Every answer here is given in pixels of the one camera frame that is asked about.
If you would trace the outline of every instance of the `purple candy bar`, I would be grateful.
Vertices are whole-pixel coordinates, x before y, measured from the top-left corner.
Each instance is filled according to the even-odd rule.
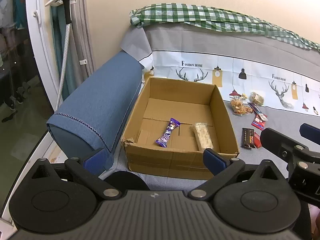
[[[156,143],[159,144],[161,147],[166,148],[171,132],[173,131],[174,128],[178,126],[180,126],[180,123],[177,120],[171,118],[164,134],[158,140],[156,140]]]

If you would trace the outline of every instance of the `crosshair logo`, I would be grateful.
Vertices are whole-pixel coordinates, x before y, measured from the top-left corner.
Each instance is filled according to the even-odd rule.
[[[156,198],[156,197],[159,197],[159,196],[160,195],[158,193],[156,193],[156,192],[150,194],[150,197],[152,197],[152,198]]]

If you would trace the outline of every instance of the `red snack package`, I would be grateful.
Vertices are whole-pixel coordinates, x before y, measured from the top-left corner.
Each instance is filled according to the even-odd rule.
[[[258,135],[256,132],[254,132],[253,142],[257,148],[262,147],[261,142],[260,142],[260,135]]]
[[[254,127],[260,129],[261,131],[264,130],[264,124],[266,123],[266,121],[263,121],[260,119],[260,116],[256,114],[256,117],[254,118],[253,122],[251,125],[253,125]]]

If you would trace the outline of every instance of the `green checkered cloth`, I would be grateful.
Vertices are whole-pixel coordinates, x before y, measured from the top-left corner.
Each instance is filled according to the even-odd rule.
[[[277,25],[242,13],[215,7],[181,3],[159,3],[130,12],[130,22],[137,27],[155,23],[181,22],[217,32],[255,33],[304,49],[317,49],[318,43]]]

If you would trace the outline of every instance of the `triangular hole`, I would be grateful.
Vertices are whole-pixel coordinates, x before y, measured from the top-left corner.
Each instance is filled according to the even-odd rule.
[[[262,178],[264,179],[275,179],[277,180],[277,176],[275,175],[275,173],[273,172],[273,169],[268,166],[264,169],[263,174],[262,174]]]
[[[39,165],[35,174],[33,174],[32,176],[33,179],[46,178],[46,177],[49,177],[49,173],[46,171],[44,165]]]

